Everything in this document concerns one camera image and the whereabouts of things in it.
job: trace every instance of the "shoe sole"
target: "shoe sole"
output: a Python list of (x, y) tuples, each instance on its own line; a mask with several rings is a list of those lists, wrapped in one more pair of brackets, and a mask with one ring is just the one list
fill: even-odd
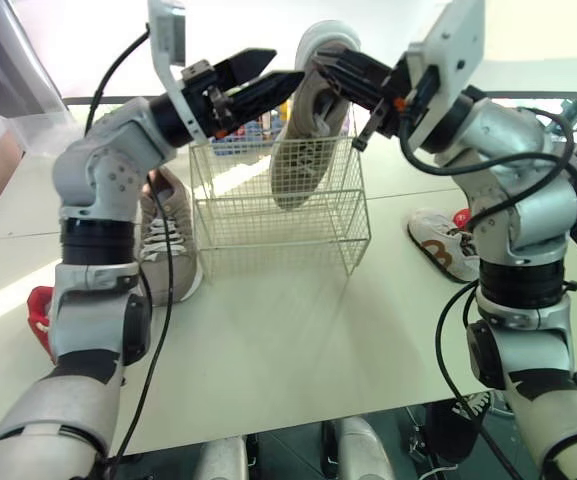
[(195, 272), (195, 278), (192, 281), (192, 285), (190, 286), (186, 294), (183, 297), (181, 297), (181, 300), (179, 301), (183, 302), (189, 299), (192, 296), (192, 294), (197, 291), (199, 285), (201, 285), (201, 281), (203, 280), (203, 278), (204, 278), (204, 270), (203, 268), (201, 268), (201, 262), (197, 260), (197, 271)]
[(331, 41), (342, 41), (352, 46), (354, 50), (361, 47), (361, 42), (350, 26), (337, 20), (324, 20), (310, 26), (302, 35), (295, 55), (295, 69), (303, 70), (317, 49), (318, 45)]
[(410, 231), (410, 226), (406, 227), (406, 231), (408, 232), (408, 236), (410, 237), (410, 239), (412, 240), (412, 243), (414, 243), (417, 248), (419, 250), (421, 250), (421, 252), (430, 259), (430, 261), (439, 269), (439, 271), (441, 273), (444, 274), (445, 277), (449, 278), (450, 280), (452, 280), (455, 283), (470, 283), (470, 280), (462, 280), (461, 278), (455, 277), (452, 273), (450, 273), (446, 267), (444, 267), (436, 258), (435, 256), (430, 253), (428, 250), (426, 250), (424, 247), (422, 247), (417, 240), (415, 239), (415, 237), (412, 235), (412, 232)]

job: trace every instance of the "black cable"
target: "black cable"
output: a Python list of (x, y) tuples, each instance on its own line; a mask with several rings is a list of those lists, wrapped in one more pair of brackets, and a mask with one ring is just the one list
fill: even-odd
[(461, 320), (464, 322), (464, 328), (468, 328), (468, 317), (470, 315), (470, 307), (472, 306), (472, 302), (475, 300), (475, 295), (477, 295), (477, 288), (473, 288), (466, 299), (466, 303), (464, 304), (464, 311), (461, 316)]
[(126, 449), (128, 448), (128, 443), (132, 438), (132, 435), (139, 423), (139, 418), (141, 417), (141, 411), (144, 408), (144, 404), (146, 403), (146, 397), (148, 396), (148, 390), (150, 389), (150, 382), (152, 381), (153, 374), (155, 372), (155, 368), (157, 366), (157, 360), (159, 360), (159, 354), (164, 346), (164, 341), (166, 340), (166, 334), (168, 333), (168, 326), (170, 325), (170, 317), (172, 315), (172, 298), (173, 298), (173, 263), (172, 263), (172, 248), (170, 247), (170, 233), (168, 230), (168, 217), (164, 214), (164, 208), (161, 205), (161, 201), (159, 197), (154, 194), (154, 187), (150, 177), (147, 177), (148, 186), (150, 187), (150, 191), (153, 192), (153, 198), (155, 199), (155, 203), (157, 205), (157, 210), (161, 215), (161, 218), (164, 222), (164, 235), (166, 237), (166, 254), (168, 255), (168, 302), (166, 304), (166, 318), (164, 320), (164, 326), (161, 330), (161, 336), (159, 337), (159, 342), (157, 343), (157, 348), (155, 349), (155, 353), (152, 356), (152, 360), (150, 361), (150, 366), (148, 367), (148, 373), (146, 374), (146, 380), (144, 380), (144, 386), (141, 390), (141, 395), (139, 396), (139, 402), (137, 403), (137, 408), (135, 409), (135, 413), (133, 414), (132, 421), (130, 422), (130, 426), (126, 431), (126, 435), (124, 435), (124, 439), (121, 441), (121, 445), (119, 446), (119, 450), (117, 450), (117, 455), (115, 456), (115, 461), (110, 467), (110, 472), (108, 474), (108, 478), (113, 480), (117, 475), (117, 469), (119, 464), (121, 463), (121, 459), (123, 458), (124, 454), (126, 453)]
[(501, 465), (504, 467), (506, 472), (508, 472), (508, 474), (514, 480), (523, 480), (521, 475), (519, 475), (517, 470), (515, 470), (515, 467), (512, 466), (510, 461), (506, 458), (504, 453), (501, 451), (501, 449), (499, 448), (499, 445), (497, 445), (495, 440), (490, 436), (490, 434), (488, 433), (488, 430), (486, 430), (486, 428), (483, 426), (483, 423), (478, 422), (477, 415), (472, 410), (472, 408), (470, 408), (470, 405), (468, 405), (468, 402), (466, 401), (464, 396), (461, 394), (461, 392), (459, 391), (459, 389), (457, 388), (455, 383), (452, 381), (452, 378), (450, 378), (450, 374), (448, 373), (448, 370), (446, 368), (443, 353), (441, 350), (441, 334), (443, 331), (444, 323), (446, 322), (446, 318), (448, 317), (448, 312), (450, 312), (450, 309), (457, 302), (457, 300), (459, 300), (459, 298), (461, 298), (466, 292), (468, 292), (468, 290), (475, 288), (477, 286), (477, 284), (478, 284), (478, 280), (475, 280), (473, 282), (470, 282), (465, 287), (463, 287), (455, 295), (453, 295), (453, 297), (448, 301), (448, 303), (446, 304), (446, 306), (442, 310), (441, 315), (439, 316), (439, 321), (437, 322), (437, 330), (435, 332), (435, 354), (437, 355), (437, 363), (439, 364), (439, 370), (441, 370), (441, 374), (444, 377), (444, 380), (446, 381), (446, 383), (448, 384), (448, 387), (450, 387), (450, 390), (455, 395), (455, 398), (457, 399), (457, 401), (459, 402), (461, 407), (465, 410), (465, 412), (468, 414), (468, 416), (472, 420), (473, 425), (477, 429), (478, 433), (486, 441), (486, 443), (490, 447), (490, 450), (495, 455), (495, 457), (497, 457), (497, 460), (499, 460), (499, 463), (501, 463)]
[(141, 279), (141, 283), (144, 285), (146, 299), (148, 299), (148, 306), (150, 307), (150, 318), (152, 318), (152, 290), (150, 289), (150, 282), (148, 282), (148, 277), (146, 277), (144, 269), (141, 268), (141, 264), (139, 265), (139, 278)]
[(538, 182), (528, 187), (526, 190), (518, 193), (517, 195), (513, 195), (503, 202), (498, 203), (497, 205), (493, 205), (492, 207), (479, 212), (478, 214), (474, 215), (468, 222), (467, 230), (472, 231), (478, 223), (480, 223), (484, 218), (489, 215), (493, 215), (498, 213), (506, 208), (512, 207), (516, 203), (524, 200), (525, 198), (529, 197), (533, 193), (541, 190), (546, 185), (548, 185), (551, 181), (553, 181), (556, 177), (559, 176), (562, 170), (566, 170), (569, 175), (572, 177), (573, 184), (575, 186), (575, 190), (577, 191), (577, 172), (576, 170), (570, 165), (569, 162), (572, 158), (575, 149), (575, 140), (573, 135), (572, 127), (570, 123), (563, 118), (561, 115), (557, 115), (554, 113), (546, 112), (544, 110), (540, 110), (537, 108), (527, 108), (533, 112), (535, 115), (541, 115), (547, 118), (550, 118), (552, 121), (556, 122), (562, 129), (564, 136), (566, 138), (566, 143), (564, 146), (564, 151), (560, 156), (543, 153), (543, 152), (521, 152), (516, 153), (513, 155), (505, 155), (499, 158), (495, 158), (492, 160), (487, 160), (482, 163), (478, 163), (475, 165), (467, 165), (464, 167), (435, 167), (433, 165), (428, 165), (427, 163), (421, 161), (417, 158), (410, 148), (410, 130), (413, 124), (413, 116), (410, 113), (413, 109), (409, 107), (401, 116), (401, 123), (399, 126), (399, 144), (401, 147), (401, 151), (408, 160), (408, 162), (417, 168), (418, 170), (428, 173), (430, 175), (438, 175), (438, 176), (457, 176), (457, 175), (465, 175), (468, 173), (480, 172), (482, 170), (487, 170), (491, 167), (497, 165), (504, 165), (511, 162), (517, 162), (519, 160), (547, 160), (550, 162), (555, 163), (555, 166)]
[(126, 50), (121, 52), (121, 55), (117, 57), (117, 59), (113, 62), (108, 71), (104, 74), (103, 78), (101, 79), (101, 82), (99, 82), (97, 90), (95, 91), (95, 95), (92, 97), (92, 101), (90, 102), (90, 110), (88, 111), (88, 118), (86, 119), (86, 127), (84, 129), (84, 133), (88, 133), (88, 131), (92, 127), (92, 124), (95, 120), (95, 112), (97, 111), (97, 107), (99, 107), (101, 97), (103, 97), (104, 95), (104, 89), (106, 88), (106, 85), (110, 80), (110, 77), (112, 77), (112, 75), (115, 73), (115, 70), (119, 68), (119, 65), (121, 65), (123, 61), (126, 58), (128, 58), (128, 56), (132, 52), (134, 52), (139, 45), (144, 43), (149, 36), (150, 36), (150, 29), (148, 28), (148, 25), (146, 25), (146, 31), (142, 33), (141, 36), (137, 38), (137, 40), (132, 42), (128, 46), (128, 48), (126, 48)]
[[(148, 38), (149, 35), (150, 35), (150, 31), (149, 31), (148, 27), (146, 26), (146, 32), (143, 33), (137, 40), (135, 40), (125, 51), (123, 51), (119, 57), (117, 57), (117, 59), (113, 62), (111, 67), (108, 69), (108, 71), (106, 72), (106, 74), (102, 78), (101, 83), (99, 84), (99, 87), (97, 87), (97, 90), (95, 91), (95, 96), (93, 97), (92, 102), (90, 104), (90, 111), (88, 112), (88, 119), (86, 120), (86, 127), (85, 127), (86, 133), (88, 133), (88, 131), (92, 127), (92, 123), (93, 123), (94, 117), (95, 117), (95, 111), (97, 110), (97, 107), (99, 106), (99, 104), (101, 102), (101, 98), (102, 98), (103, 93), (104, 93), (104, 88), (106, 87), (106, 84), (110, 80), (110, 77), (113, 75), (113, 73), (115, 73), (115, 71), (117, 70), (119, 65), (121, 65), (121, 63), (132, 52), (134, 52), (137, 49), (137, 47), (139, 47), (139, 45), (141, 45), (142, 43), (144, 43), (146, 41), (146, 39)], [(147, 177), (146, 180), (148, 182), (148, 185), (150, 186), (151, 192), (154, 192), (154, 188), (153, 188), (152, 182), (150, 180), (150, 177)], [(133, 435), (135, 429), (137, 428), (137, 424), (139, 423), (139, 418), (141, 417), (141, 412), (142, 412), (144, 405), (146, 403), (146, 397), (148, 396), (148, 390), (150, 389), (152, 377), (155, 373), (155, 368), (157, 367), (157, 361), (159, 360), (159, 355), (161, 354), (161, 350), (164, 346), (164, 341), (166, 339), (166, 334), (168, 333), (168, 327), (170, 325), (170, 317), (172, 315), (174, 277), (173, 277), (172, 248), (170, 247), (170, 232), (168, 230), (168, 218), (164, 214), (163, 206), (161, 205), (161, 201), (159, 200), (157, 195), (153, 195), (153, 197), (155, 200), (155, 204), (157, 205), (157, 210), (159, 211), (159, 214), (161, 215), (161, 217), (163, 219), (164, 234), (165, 234), (165, 238), (166, 238), (166, 253), (168, 255), (168, 303), (166, 305), (166, 317), (164, 320), (163, 328), (161, 330), (161, 336), (159, 337), (159, 342), (157, 343), (157, 348), (155, 349), (155, 353), (153, 354), (152, 360), (150, 361), (150, 365), (148, 367), (146, 379), (144, 380), (144, 385), (142, 387), (141, 394), (139, 396), (139, 401), (137, 402), (137, 408), (135, 409), (135, 413), (133, 414), (133, 418), (132, 418), (132, 421), (130, 422), (128, 430), (126, 431), (126, 434), (124, 435), (124, 438), (121, 441), (121, 445), (119, 446), (119, 450), (117, 450), (117, 455), (115, 456), (114, 461), (111, 463), (111, 465), (109, 467), (108, 478), (110, 480), (113, 480), (116, 477), (117, 470), (119, 468), (121, 460), (126, 453), (126, 449), (128, 448), (128, 443), (130, 442), (130, 439), (132, 438), (132, 435)], [(148, 279), (146, 278), (146, 275), (145, 275), (143, 269), (141, 268), (141, 266), (139, 267), (139, 276), (140, 276), (141, 281), (144, 285), (146, 297), (148, 298), (148, 303), (150, 305), (150, 314), (152, 316), (152, 291), (150, 289), (150, 284), (148, 282)]]

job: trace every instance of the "floor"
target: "floor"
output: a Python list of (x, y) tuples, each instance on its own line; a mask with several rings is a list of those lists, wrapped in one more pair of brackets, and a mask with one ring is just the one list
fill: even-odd
[[(411, 413), (423, 422), (424, 409), (417, 405)], [(427, 463), (416, 463), (408, 455), (408, 439), (413, 433), (412, 420), (405, 409), (394, 409), (364, 415), (381, 438), (397, 480), (414, 480), (430, 469)], [(485, 426), (525, 480), (537, 480), (537, 469), (523, 445), (512, 418), (488, 413)], [(260, 479), (315, 480), (324, 478), (319, 467), (319, 424), (284, 428), (259, 434)], [(149, 452), (122, 465), (123, 480), (190, 480), (201, 446), (172, 448)], [(487, 445), (479, 439), (471, 455), (456, 471), (445, 472), (446, 480), (487, 480), (508, 478)]]

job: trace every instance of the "white sneaker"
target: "white sneaker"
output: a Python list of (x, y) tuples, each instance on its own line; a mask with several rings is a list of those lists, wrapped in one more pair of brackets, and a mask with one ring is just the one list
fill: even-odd
[(295, 91), (290, 120), (277, 138), (270, 163), (273, 197), (284, 210), (301, 206), (317, 189), (335, 150), (334, 140), (321, 139), (340, 134), (350, 105), (317, 72), (313, 57), (319, 49), (359, 47), (354, 30), (337, 20), (316, 23), (301, 37), (295, 69), (303, 70), (305, 77)]
[(479, 278), (479, 256), (472, 235), (439, 210), (421, 208), (408, 220), (408, 235), (448, 278), (459, 283)]

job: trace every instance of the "beige sneaker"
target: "beige sneaker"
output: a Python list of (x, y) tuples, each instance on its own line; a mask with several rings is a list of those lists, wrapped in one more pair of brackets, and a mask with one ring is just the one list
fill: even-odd
[(319, 186), (335, 151), (330, 138), (341, 132), (350, 106), (315, 70), (313, 58), (319, 49), (359, 50), (360, 45), (357, 33), (337, 20), (316, 23), (301, 37), (295, 70), (306, 76), (295, 91), (290, 121), (277, 138), (270, 163), (273, 198), (284, 210), (303, 205)]
[[(197, 266), (197, 250), (192, 236), (192, 214), (184, 185), (165, 167), (153, 181), (168, 218), (168, 233), (173, 261), (173, 301), (190, 297), (201, 283), (201, 268)], [(152, 293), (153, 305), (168, 302), (168, 257), (163, 219), (157, 213), (153, 192), (146, 186), (141, 194), (141, 239), (139, 262)]]

